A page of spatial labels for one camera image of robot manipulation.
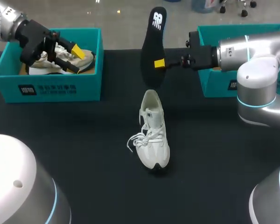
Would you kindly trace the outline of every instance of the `black insole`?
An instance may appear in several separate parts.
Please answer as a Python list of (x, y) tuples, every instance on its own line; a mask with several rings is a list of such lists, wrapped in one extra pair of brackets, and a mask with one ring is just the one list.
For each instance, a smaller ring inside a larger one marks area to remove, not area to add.
[(163, 33), (167, 18), (166, 9), (155, 7), (149, 16), (147, 33), (141, 51), (141, 74), (145, 84), (159, 87), (165, 78), (165, 69), (154, 67), (154, 62), (165, 58)]

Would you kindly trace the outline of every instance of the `shoe sole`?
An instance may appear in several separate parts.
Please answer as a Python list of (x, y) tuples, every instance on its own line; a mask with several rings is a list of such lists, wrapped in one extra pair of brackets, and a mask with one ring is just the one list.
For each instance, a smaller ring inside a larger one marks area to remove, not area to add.
[[(82, 66), (80, 68), (80, 72), (85, 72), (87, 70), (90, 70), (94, 67), (95, 65), (95, 54), (93, 52), (91, 52), (93, 55), (93, 60), (92, 62), (90, 62), (89, 64)], [(72, 75), (74, 73), (72, 72), (67, 72), (64, 71), (62, 69), (58, 69), (58, 68), (45, 68), (45, 69), (39, 69), (39, 68), (30, 68), (29, 66), (25, 66), (25, 70), (27, 72), (28, 75), (58, 75), (58, 74), (63, 74), (63, 75)]]

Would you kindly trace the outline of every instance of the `new balance logo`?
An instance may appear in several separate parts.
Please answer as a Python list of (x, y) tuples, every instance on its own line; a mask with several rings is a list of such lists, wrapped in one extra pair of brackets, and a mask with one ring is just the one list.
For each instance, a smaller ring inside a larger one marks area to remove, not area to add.
[(155, 26), (157, 29), (161, 30), (162, 20), (163, 20), (162, 14), (154, 13), (153, 26)]

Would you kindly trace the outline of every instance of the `floor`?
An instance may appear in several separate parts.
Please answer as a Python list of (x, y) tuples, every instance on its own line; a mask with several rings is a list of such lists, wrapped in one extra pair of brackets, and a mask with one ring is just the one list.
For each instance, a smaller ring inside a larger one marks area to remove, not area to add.
[[(199, 25), (280, 23), (280, 0), (257, 0), (257, 8), (248, 7), (248, 17), (241, 18), (241, 8), (229, 0), (226, 13), (199, 14), (191, 11), (192, 0), (171, 3), (164, 0), (7, 0), (10, 6), (26, 12), (48, 28), (102, 28), (105, 49), (140, 49), (150, 10), (164, 6), (168, 13), (165, 48), (184, 47), (188, 32)], [(0, 42), (0, 50), (5, 43)]]

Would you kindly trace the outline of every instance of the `white sneaker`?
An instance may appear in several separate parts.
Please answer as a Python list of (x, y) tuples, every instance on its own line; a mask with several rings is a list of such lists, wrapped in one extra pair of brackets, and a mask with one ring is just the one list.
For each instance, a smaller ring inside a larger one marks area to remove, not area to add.
[(170, 149), (166, 138), (164, 111), (156, 91), (146, 91), (139, 113), (140, 124), (141, 116), (145, 124), (141, 128), (141, 132), (132, 136), (129, 141), (133, 140), (137, 154), (147, 168), (162, 169), (169, 162)]
[[(73, 65), (80, 69), (80, 73), (91, 69), (94, 66), (94, 53), (90, 50), (82, 50), (85, 54), (85, 58), (82, 60), (69, 52), (66, 49), (56, 43), (55, 52), (56, 56), (64, 61), (69, 61)], [(26, 72), (28, 75), (47, 75), (47, 74), (73, 74), (72, 72), (64, 71), (59, 65), (54, 62), (47, 61), (47, 53), (43, 52), (41, 59), (34, 62), (31, 67), (26, 66)]]

